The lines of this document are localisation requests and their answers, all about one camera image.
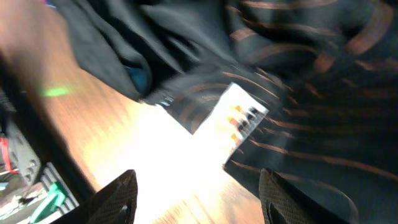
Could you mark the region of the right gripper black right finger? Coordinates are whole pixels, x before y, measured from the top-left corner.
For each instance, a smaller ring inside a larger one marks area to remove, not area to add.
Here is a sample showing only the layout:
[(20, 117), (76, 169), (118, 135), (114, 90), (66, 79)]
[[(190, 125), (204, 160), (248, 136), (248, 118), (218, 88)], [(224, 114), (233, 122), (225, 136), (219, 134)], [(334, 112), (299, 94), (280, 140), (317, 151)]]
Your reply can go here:
[(306, 196), (276, 172), (262, 169), (259, 198), (269, 224), (338, 224), (342, 219)]

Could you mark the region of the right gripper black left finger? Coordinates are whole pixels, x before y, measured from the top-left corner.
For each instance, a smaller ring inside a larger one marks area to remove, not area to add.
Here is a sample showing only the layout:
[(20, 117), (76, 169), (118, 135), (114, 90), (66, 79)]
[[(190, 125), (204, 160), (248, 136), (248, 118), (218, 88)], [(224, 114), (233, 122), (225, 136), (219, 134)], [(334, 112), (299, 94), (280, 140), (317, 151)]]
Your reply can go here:
[(130, 169), (53, 224), (133, 224), (136, 207), (136, 172)]

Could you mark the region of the black orange-patterned jersey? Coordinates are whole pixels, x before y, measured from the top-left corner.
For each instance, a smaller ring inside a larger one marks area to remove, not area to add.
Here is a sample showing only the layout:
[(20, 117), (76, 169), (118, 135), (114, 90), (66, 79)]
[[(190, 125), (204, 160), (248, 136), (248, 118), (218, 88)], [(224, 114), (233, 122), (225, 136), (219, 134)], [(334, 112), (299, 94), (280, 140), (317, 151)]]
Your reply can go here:
[(195, 132), (228, 85), (268, 109), (226, 164), (351, 223), (397, 222), (397, 2), (55, 1), (79, 66)]

